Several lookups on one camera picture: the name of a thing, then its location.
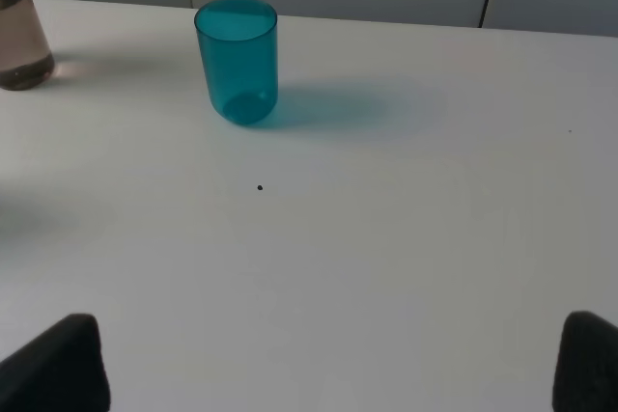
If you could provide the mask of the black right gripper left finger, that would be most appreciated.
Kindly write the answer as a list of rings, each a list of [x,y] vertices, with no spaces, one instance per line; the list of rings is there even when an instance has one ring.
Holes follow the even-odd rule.
[[[97,319],[70,314],[1,361],[3,411],[108,411]]]

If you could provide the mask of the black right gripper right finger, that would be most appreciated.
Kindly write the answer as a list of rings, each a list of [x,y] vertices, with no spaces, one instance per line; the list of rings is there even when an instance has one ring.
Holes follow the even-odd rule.
[[[555,411],[617,409],[617,327],[591,312],[564,322],[552,386]]]

